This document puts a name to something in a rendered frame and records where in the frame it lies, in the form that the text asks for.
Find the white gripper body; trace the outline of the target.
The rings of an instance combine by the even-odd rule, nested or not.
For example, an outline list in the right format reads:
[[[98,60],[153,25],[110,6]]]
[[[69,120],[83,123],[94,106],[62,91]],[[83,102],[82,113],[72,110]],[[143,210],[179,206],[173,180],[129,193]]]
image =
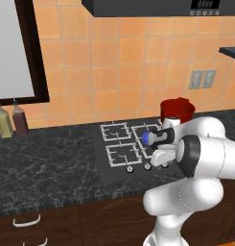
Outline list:
[[[166,163],[176,158],[175,150],[155,150],[152,154],[151,165],[154,167],[161,166],[162,163]]]

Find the black gas hob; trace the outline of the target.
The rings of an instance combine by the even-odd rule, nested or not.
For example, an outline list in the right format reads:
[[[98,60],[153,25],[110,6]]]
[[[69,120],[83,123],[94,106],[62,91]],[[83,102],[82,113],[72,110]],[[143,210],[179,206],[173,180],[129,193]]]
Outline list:
[[[159,130],[158,118],[141,118],[125,121],[108,121],[91,125],[98,170],[105,183],[154,175],[178,174],[182,176],[176,161],[169,161],[168,168],[154,167],[144,170],[144,164],[151,164],[153,149],[142,141],[142,134],[152,129]],[[133,167],[128,173],[126,168]]]

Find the red pot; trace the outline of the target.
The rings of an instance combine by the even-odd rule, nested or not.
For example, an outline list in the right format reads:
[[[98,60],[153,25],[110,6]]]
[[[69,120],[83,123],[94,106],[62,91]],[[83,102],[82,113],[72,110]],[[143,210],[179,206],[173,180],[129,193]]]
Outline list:
[[[186,98],[167,99],[160,104],[161,121],[173,116],[179,118],[181,123],[185,123],[192,119],[195,110],[195,106]]]

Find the brown wooden cupboard door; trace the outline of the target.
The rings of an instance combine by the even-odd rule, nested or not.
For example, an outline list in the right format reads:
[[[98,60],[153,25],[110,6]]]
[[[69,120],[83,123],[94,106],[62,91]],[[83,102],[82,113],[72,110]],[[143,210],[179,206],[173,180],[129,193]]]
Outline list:
[[[190,246],[217,246],[235,241],[235,181],[222,180],[223,199],[212,209],[194,213],[181,234]]]
[[[143,246],[155,218],[143,207],[143,196],[79,205],[83,246]]]

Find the brown wooden drawer front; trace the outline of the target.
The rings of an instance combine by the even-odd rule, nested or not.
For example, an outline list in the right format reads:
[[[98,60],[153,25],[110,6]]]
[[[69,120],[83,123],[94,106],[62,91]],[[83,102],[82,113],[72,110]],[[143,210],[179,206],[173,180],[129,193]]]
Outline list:
[[[42,230],[65,228],[74,221],[79,221],[77,206],[20,213],[0,217],[0,235],[35,233]]]

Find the dark red bottle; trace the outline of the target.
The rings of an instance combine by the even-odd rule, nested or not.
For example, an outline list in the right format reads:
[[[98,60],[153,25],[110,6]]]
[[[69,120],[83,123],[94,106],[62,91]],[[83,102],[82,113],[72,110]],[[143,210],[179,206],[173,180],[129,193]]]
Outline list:
[[[16,101],[13,101],[12,119],[17,135],[27,135],[29,132],[29,128],[26,115],[24,110],[18,106],[18,103]]]

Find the black range hood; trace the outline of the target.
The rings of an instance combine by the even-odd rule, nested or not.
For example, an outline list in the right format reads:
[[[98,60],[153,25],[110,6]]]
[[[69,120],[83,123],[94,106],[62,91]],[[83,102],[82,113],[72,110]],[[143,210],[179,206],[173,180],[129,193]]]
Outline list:
[[[235,16],[235,0],[82,0],[94,17]]]

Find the yellow oil bottle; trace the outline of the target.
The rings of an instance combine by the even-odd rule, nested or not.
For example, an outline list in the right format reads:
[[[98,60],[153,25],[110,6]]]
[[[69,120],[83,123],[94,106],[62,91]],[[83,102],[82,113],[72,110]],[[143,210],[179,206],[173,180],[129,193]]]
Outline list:
[[[0,136],[10,138],[13,135],[13,128],[9,113],[0,104]]]

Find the dark framed window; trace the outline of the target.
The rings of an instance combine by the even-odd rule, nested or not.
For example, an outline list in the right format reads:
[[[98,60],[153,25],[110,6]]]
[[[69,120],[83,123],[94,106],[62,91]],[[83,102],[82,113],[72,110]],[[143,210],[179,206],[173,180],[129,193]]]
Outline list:
[[[0,103],[50,101],[33,0],[0,0]]]

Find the grey wall socket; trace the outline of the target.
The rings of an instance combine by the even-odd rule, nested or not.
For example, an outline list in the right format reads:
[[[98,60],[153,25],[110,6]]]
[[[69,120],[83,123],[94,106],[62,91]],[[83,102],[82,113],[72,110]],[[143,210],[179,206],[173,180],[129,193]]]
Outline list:
[[[190,78],[190,84],[189,84],[190,89],[199,89],[200,88],[202,75],[203,75],[202,69],[194,69],[192,71],[191,78]]]
[[[211,88],[215,79],[217,69],[206,69],[203,75],[202,88]]]

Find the dark wall shelf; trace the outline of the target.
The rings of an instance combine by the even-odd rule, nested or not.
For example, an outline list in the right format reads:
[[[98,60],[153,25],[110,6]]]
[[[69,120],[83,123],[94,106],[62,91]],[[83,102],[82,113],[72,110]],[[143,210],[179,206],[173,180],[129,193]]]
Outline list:
[[[234,47],[221,47],[219,52],[229,56],[232,59],[235,59],[235,46]]]

